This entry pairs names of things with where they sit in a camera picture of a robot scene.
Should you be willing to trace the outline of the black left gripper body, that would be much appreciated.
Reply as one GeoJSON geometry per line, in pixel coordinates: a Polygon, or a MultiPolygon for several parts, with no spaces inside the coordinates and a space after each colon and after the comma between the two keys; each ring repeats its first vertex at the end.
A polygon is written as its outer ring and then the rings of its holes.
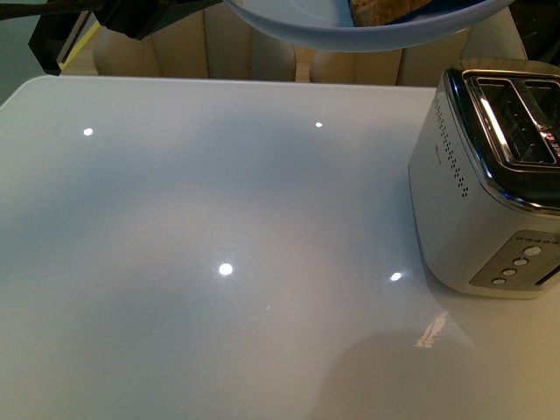
{"type": "Polygon", "coordinates": [[[71,11],[42,12],[28,46],[45,73],[58,75],[91,16],[107,29],[141,40],[166,26],[217,4],[214,0],[72,1],[71,11]]]}

